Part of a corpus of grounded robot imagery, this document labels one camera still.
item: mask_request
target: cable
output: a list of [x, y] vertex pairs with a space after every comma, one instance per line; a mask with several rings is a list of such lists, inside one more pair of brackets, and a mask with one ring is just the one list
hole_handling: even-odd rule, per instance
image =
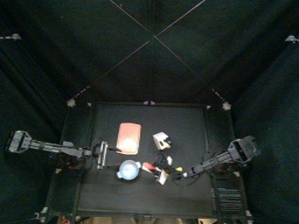
[[181, 180], [176, 180], [176, 179], [173, 179], [172, 182], [173, 182], [177, 186], [190, 186], [190, 185], [192, 185], [200, 178], [201, 178], [201, 174], [198, 174], [198, 176], [197, 176], [196, 178], [192, 178], [193, 181], [192, 181], [190, 183], [185, 184], [185, 185], [180, 185], [180, 184], [177, 183], [177, 181], [181, 182]]

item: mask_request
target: black curtain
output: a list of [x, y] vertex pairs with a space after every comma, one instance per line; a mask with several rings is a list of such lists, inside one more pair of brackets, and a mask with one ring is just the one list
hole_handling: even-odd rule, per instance
[[[14, 33], [4, 21], [0, 30], [1, 36]], [[44, 154], [6, 156], [5, 142], [13, 130], [58, 142], [66, 104], [28, 55], [25, 42], [0, 39], [0, 65], [0, 223], [32, 223], [45, 202], [50, 161]]]
[[299, 223], [299, 43], [289, 43], [233, 107], [237, 137], [263, 154], [245, 176], [256, 223]]

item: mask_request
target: black backdrop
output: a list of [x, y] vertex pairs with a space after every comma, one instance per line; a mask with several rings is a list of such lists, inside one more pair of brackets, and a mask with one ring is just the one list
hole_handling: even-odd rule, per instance
[[[261, 222], [297, 223], [299, 44], [284, 39], [297, 32], [299, 2], [114, 4], [1, 2], [0, 36], [22, 37], [0, 39], [1, 148], [9, 130], [57, 142], [65, 101], [86, 86], [77, 101], [221, 103], [213, 88], [232, 103], [237, 137], [256, 135], [265, 151], [247, 175], [249, 208]], [[46, 159], [1, 155], [0, 221], [41, 209]]]

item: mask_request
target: white object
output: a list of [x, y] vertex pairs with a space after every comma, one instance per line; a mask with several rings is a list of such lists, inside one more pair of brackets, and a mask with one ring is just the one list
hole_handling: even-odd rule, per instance
[[293, 35], [291, 35], [291, 36], [288, 36], [288, 37], [285, 38], [284, 41], [291, 41], [291, 42], [295, 43], [295, 41], [299, 42], [299, 39], [297, 39]]
[[224, 110], [229, 110], [230, 109], [230, 105], [226, 102], [224, 102], [221, 106], [222, 106]]
[[153, 135], [153, 142], [154, 142], [154, 145], [156, 145], [156, 148], [157, 148], [158, 151], [162, 151], [162, 150], [169, 149], [172, 147], [165, 142], [166, 138], [168, 138], [168, 136], [162, 132]]
[[76, 101], [73, 99], [69, 99], [66, 101], [68, 107], [73, 107], [76, 105]]
[[133, 160], [126, 160], [118, 167], [118, 172], [116, 173], [117, 177], [125, 180], [134, 179], [140, 167], [141, 165], [138, 162], [134, 162]]

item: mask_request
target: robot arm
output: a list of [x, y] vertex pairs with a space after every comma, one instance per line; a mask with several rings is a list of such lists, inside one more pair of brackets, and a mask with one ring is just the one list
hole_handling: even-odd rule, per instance
[[229, 143], [228, 150], [225, 152], [205, 160], [200, 164], [189, 167], [182, 176], [185, 178], [193, 177], [218, 164], [233, 162], [244, 164], [253, 157], [259, 156], [260, 153], [261, 150], [257, 148], [255, 138], [252, 136], [247, 136], [243, 139], [236, 139]]
[[70, 142], [62, 142], [62, 144], [45, 143], [33, 140], [25, 131], [14, 131], [6, 144], [6, 150], [12, 153], [22, 153], [29, 149], [53, 153], [64, 153], [76, 158], [90, 157], [90, 150], [76, 148]]

